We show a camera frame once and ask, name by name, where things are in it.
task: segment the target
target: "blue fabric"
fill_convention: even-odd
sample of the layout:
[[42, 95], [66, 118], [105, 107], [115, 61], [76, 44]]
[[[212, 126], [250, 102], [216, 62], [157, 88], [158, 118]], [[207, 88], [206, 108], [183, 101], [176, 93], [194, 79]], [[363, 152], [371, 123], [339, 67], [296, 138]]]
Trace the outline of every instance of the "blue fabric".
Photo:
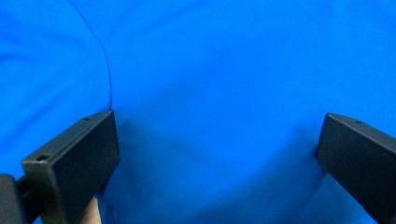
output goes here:
[[14, 0], [0, 13], [0, 172], [21, 175], [28, 152], [112, 104], [105, 223], [374, 223], [314, 153], [326, 112], [396, 135], [392, 1]]

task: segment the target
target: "black rectangular block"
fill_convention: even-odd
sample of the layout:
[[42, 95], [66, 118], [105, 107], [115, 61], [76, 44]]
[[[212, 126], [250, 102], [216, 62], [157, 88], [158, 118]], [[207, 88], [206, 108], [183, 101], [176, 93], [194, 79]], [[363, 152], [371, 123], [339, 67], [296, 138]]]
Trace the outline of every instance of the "black rectangular block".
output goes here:
[[44, 199], [44, 223], [78, 223], [119, 160], [114, 113], [78, 121], [22, 161], [29, 185]]
[[378, 223], [396, 223], [396, 140], [355, 119], [328, 114], [318, 162]]

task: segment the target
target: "black plastic piece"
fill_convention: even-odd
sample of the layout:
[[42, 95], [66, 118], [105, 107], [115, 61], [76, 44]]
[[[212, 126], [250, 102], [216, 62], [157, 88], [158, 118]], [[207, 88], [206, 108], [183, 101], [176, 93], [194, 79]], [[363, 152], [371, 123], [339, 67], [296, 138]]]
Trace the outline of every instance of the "black plastic piece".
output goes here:
[[10, 175], [0, 175], [0, 223], [28, 223], [18, 188]]
[[356, 119], [327, 114], [318, 162], [378, 223], [396, 223], [396, 140]]
[[0, 176], [0, 223], [78, 223], [119, 158], [113, 111], [78, 121], [22, 161], [20, 180]]

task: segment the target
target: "skin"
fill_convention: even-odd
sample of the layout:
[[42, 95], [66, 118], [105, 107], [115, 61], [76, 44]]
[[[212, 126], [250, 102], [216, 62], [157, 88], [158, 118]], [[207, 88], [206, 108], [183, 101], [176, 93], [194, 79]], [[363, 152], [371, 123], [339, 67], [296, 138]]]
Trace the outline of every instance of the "skin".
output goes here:
[[79, 224], [101, 224], [98, 201], [92, 198]]

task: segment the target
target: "screw hole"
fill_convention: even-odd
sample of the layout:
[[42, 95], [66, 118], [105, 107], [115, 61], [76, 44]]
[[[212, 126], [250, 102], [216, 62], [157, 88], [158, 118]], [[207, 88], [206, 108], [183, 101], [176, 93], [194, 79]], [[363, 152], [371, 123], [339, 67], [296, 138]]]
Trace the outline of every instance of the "screw hole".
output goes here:
[[39, 157], [37, 158], [37, 160], [38, 160], [38, 161], [44, 161], [44, 160], [48, 159], [49, 157], [50, 157], [49, 155], [42, 155], [42, 156], [39, 156]]

